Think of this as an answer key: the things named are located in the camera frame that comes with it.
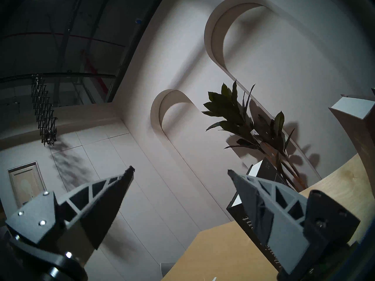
floor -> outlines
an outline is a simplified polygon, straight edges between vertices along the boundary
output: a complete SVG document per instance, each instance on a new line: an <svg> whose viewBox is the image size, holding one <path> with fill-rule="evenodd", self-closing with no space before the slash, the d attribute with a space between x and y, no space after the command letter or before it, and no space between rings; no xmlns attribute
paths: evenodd
<svg viewBox="0 0 375 281"><path fill-rule="evenodd" d="M52 148L36 140L0 151L0 159L6 159L0 161L0 181L9 182L7 169L37 161L46 188L59 198L81 184L123 174L133 166L134 181L85 269L89 281L161 280L159 264L176 262L201 231L196 223L204 220L190 217L120 119L76 129L57 140ZM3 197L12 194L8 186L1 188L1 200L7 200L3 205L11 212L17 208ZM191 200L195 209L202 206L198 199Z"/></svg>
<svg viewBox="0 0 375 281"><path fill-rule="evenodd" d="M63 134L51 153L68 191L135 168L115 221L86 264L90 281L160 280L159 263L176 262L199 232L181 234L183 226L173 220L187 213L182 207L166 209L173 195L162 196L153 187L163 181L122 122Z"/></svg>

ceiling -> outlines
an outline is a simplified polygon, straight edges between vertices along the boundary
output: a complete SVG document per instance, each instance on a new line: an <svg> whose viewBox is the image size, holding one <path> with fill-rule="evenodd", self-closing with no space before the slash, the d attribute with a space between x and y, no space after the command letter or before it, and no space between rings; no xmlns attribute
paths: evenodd
<svg viewBox="0 0 375 281"><path fill-rule="evenodd" d="M0 26L0 78L59 69L59 48L76 1L19 0L12 3L8 0ZM153 1L81 0L60 72L83 72L82 51L85 51L98 73L116 74L139 27L136 19L145 16ZM93 40L88 49L91 33Z"/></svg>

white wall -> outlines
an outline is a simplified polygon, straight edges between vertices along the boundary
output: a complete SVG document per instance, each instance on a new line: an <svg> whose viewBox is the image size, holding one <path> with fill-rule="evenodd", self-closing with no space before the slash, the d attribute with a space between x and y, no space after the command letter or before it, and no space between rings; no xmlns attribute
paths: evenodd
<svg viewBox="0 0 375 281"><path fill-rule="evenodd" d="M159 119L167 138L221 207L222 211L218 213L226 213L230 217L226 208L236 189L227 171L233 169L246 173L248 168L232 149L224 149L228 146L226 141L215 136L221 131L206 132L212 120L203 115L182 92L174 90L164 97ZM228 218L225 217L222 222L228 222Z"/></svg>
<svg viewBox="0 0 375 281"><path fill-rule="evenodd" d="M0 198L6 215L17 209L10 168L37 161L46 188L59 197L80 184L124 173L132 165L134 181L85 269L89 280L160 280L159 263L176 262L200 229L120 119L90 127L75 123L70 128L58 134L52 148L38 139L0 151Z"/></svg>
<svg viewBox="0 0 375 281"><path fill-rule="evenodd" d="M263 107L273 116L283 111L286 130L296 128L293 139L321 176L356 153L328 107L340 94L363 91L287 20L263 6L245 11L230 26L223 51L226 69L242 85L256 83L252 94Z"/></svg>

screw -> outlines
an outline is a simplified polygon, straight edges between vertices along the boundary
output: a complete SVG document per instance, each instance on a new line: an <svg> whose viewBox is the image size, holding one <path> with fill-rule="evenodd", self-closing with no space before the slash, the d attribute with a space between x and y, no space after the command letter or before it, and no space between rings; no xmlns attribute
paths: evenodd
<svg viewBox="0 0 375 281"><path fill-rule="evenodd" d="M321 220L317 220L316 225L320 228L325 228L327 226L327 224Z"/></svg>
<svg viewBox="0 0 375 281"><path fill-rule="evenodd" d="M346 217L348 214L346 213L346 211L344 211L343 209L341 209L339 211L339 215L341 215L342 217Z"/></svg>

wooden table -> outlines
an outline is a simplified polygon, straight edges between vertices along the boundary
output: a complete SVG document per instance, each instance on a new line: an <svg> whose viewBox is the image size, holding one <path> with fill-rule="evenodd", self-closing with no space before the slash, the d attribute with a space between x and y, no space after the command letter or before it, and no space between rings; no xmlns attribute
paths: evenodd
<svg viewBox="0 0 375 281"><path fill-rule="evenodd" d="M163 281L275 281L277 270L235 222L200 232Z"/></svg>
<svg viewBox="0 0 375 281"><path fill-rule="evenodd" d="M312 189L324 192L360 219L361 222L348 244L360 241L375 217L375 200L359 155L356 154L339 169L301 194L309 197Z"/></svg>
<svg viewBox="0 0 375 281"><path fill-rule="evenodd" d="M361 220L349 244L360 241L375 216L375 200L358 154L318 183L318 189ZM277 270L236 222L200 232L163 281L272 280Z"/></svg>

